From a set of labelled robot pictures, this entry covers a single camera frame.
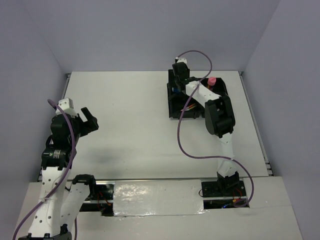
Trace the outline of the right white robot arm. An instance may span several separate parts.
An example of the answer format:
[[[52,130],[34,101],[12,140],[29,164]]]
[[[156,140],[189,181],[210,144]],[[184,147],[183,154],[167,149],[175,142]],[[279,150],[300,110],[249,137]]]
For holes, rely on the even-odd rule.
[[[220,141],[223,158],[217,167],[217,190],[230,195],[240,182],[233,158],[232,133],[236,124],[232,102],[220,77],[204,79],[190,75],[185,59],[168,70],[168,115],[172,119],[203,117],[206,130]]]

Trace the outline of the orange slim highlighter pen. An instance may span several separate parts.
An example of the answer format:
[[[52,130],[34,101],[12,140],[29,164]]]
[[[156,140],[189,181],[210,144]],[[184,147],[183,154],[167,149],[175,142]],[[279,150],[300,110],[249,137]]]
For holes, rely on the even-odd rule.
[[[197,107],[196,104],[189,105],[189,106],[187,106],[187,107],[185,108],[185,111],[190,111],[190,110],[194,109],[195,107]]]

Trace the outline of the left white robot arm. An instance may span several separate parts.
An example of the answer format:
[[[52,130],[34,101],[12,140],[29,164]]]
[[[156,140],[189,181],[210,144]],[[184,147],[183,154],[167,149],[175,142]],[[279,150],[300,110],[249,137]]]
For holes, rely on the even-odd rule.
[[[22,236],[23,240],[72,240],[77,234],[76,218],[85,199],[97,196],[98,187],[93,175],[79,174],[71,183],[69,195],[64,198],[66,183],[76,156],[79,138],[97,131],[98,120],[83,107],[83,121],[73,108],[67,108],[51,120],[51,135],[47,138],[41,155],[41,189],[38,203],[16,227],[12,239],[30,216],[33,222]]]

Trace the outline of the pink capped crayon tube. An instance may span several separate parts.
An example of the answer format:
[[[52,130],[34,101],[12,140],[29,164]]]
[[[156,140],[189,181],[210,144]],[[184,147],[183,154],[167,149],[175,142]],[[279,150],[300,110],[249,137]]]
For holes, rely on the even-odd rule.
[[[215,86],[217,82],[217,78],[216,77],[209,77],[208,80],[207,80],[207,85],[206,87],[209,89],[209,90],[212,90],[213,87]]]

